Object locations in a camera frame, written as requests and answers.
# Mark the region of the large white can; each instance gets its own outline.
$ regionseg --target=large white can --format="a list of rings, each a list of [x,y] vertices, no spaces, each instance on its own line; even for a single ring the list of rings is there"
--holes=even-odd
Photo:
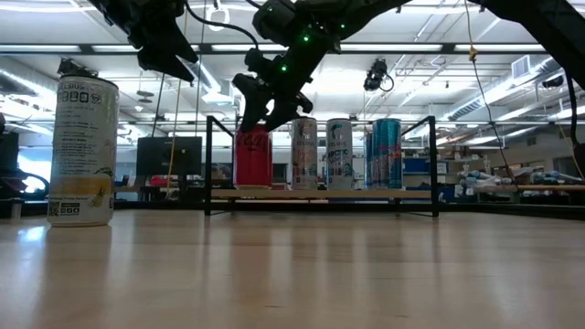
[[[317,120],[292,122],[292,190],[317,189]]]
[[[347,190],[354,184],[353,139],[348,119],[327,122],[327,189]]]
[[[120,94],[92,77],[58,84],[48,222],[55,227],[106,225],[113,214],[113,180]]]

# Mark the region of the monitor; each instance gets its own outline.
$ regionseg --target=monitor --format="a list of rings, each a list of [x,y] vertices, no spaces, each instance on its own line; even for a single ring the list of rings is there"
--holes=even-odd
[[[0,169],[18,169],[18,134],[0,134]]]
[[[172,137],[138,139],[136,175],[168,175]],[[201,175],[201,137],[176,137],[171,175]]]

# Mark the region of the air vent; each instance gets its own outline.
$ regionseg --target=air vent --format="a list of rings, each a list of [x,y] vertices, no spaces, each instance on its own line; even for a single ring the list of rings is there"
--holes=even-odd
[[[532,145],[536,145],[537,144],[537,137],[530,137],[526,140],[526,145],[528,146],[532,146]]]
[[[520,79],[530,74],[530,57],[528,55],[512,63],[512,79]]]

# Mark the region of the wooden floor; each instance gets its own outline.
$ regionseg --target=wooden floor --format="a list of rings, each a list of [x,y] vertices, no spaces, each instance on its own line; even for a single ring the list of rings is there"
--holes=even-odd
[[[0,328],[585,324],[585,222],[119,211],[0,221]]]

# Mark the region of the energy drink can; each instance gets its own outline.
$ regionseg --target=energy drink can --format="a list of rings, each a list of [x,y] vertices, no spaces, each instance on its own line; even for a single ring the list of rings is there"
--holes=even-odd
[[[120,93],[103,79],[64,76],[58,84],[48,222],[106,225],[113,181]]]
[[[348,119],[327,122],[327,188],[348,190],[354,184],[353,136]]]
[[[402,188],[402,148],[400,120],[374,122],[373,185],[379,189]]]
[[[372,162],[374,160],[374,148],[372,144],[373,135],[372,133],[366,132],[364,134],[364,179],[365,179],[365,188],[371,189],[373,186],[372,180]]]
[[[317,189],[317,120],[297,119],[292,123],[292,190]]]

